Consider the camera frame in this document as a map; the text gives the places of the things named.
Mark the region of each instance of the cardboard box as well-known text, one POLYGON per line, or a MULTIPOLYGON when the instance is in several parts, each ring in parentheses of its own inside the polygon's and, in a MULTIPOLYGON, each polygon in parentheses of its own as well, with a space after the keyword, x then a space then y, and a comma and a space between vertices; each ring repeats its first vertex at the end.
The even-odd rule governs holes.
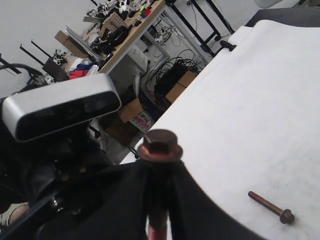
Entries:
POLYGON ((173 88, 168 92, 165 96, 171 103, 173 103, 183 92, 184 90, 192 83, 192 81, 196 78, 196 75, 187 71, 180 80, 173 86, 173 88))
POLYGON ((118 112, 102 116, 99 124, 107 134, 127 146, 139 131, 146 133, 153 123, 139 99, 135 98, 118 112))
POLYGON ((122 107, 118 114, 124 123, 130 122, 143 133, 146 133, 153 125, 151 117, 144 111, 138 98, 122 107))
POLYGON ((89 56, 86 50, 82 48, 82 46, 80 46, 76 41, 74 41, 63 31, 59 31, 54 38, 58 40, 58 42, 60 42, 63 46, 65 46, 76 57, 85 59, 89 56))
POLYGON ((126 123, 130 121, 134 116, 141 113, 144 109, 142 108, 140 101, 138 98, 135 98, 133 101, 131 101, 126 106, 122 107, 119 111, 119 117, 120 119, 126 123))
POLYGON ((129 145, 139 132, 139 129, 130 122, 124 123, 117 113, 102 116, 99 124, 107 134, 123 146, 129 145))

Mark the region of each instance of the desk leg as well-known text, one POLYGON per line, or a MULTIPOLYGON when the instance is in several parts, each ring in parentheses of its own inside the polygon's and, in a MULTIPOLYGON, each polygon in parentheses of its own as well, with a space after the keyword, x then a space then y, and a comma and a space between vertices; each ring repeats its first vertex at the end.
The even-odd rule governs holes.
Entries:
POLYGON ((176 16, 176 14, 168 7, 165 7, 164 13, 168 16, 168 18, 174 24, 174 26, 178 29, 178 31, 182 33, 182 35, 189 42, 189 44, 194 48, 194 50, 199 54, 199 56, 203 59, 205 64, 208 64, 212 60, 211 56, 209 56, 207 52, 202 50, 202 48, 198 45, 195 39, 183 26, 183 24, 181 23, 180 19, 176 16))

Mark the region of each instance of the white wall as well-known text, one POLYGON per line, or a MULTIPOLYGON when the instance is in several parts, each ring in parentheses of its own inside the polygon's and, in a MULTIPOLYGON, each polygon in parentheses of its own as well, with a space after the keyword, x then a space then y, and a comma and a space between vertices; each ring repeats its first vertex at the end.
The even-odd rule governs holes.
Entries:
MULTIPOLYGON (((55 40, 59 30, 68 25, 81 34, 90 24, 83 16, 94 5, 90 0, 1 0, 0 1, 0 53, 10 63, 22 63, 36 69, 42 66, 22 52, 23 45, 42 62, 47 60, 30 41, 33 39, 49 54, 63 46, 55 40)), ((0 88, 13 76, 0 71, 0 88)))

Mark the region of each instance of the black cable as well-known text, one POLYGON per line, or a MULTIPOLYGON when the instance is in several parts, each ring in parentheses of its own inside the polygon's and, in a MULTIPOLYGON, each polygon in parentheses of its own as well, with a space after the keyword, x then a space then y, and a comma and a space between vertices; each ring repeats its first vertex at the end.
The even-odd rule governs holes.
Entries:
POLYGON ((137 150, 135 150, 133 147, 131 147, 131 146, 129 146, 129 145, 127 146, 127 148, 130 150, 130 152, 133 153, 135 159, 139 159, 139 158, 140 158, 139 155, 138 155, 137 150))

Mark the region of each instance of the bolt head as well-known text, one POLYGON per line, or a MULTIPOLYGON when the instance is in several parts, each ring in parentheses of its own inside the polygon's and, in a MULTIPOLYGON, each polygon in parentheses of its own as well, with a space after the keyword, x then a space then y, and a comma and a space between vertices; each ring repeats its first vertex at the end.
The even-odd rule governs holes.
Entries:
POLYGON ((143 145, 149 154, 169 154, 178 145, 177 136, 164 129, 155 129, 146 133, 143 145))
POLYGON ((292 224, 295 220, 295 215, 292 214, 290 209, 285 209, 280 215, 280 222, 282 224, 292 224))

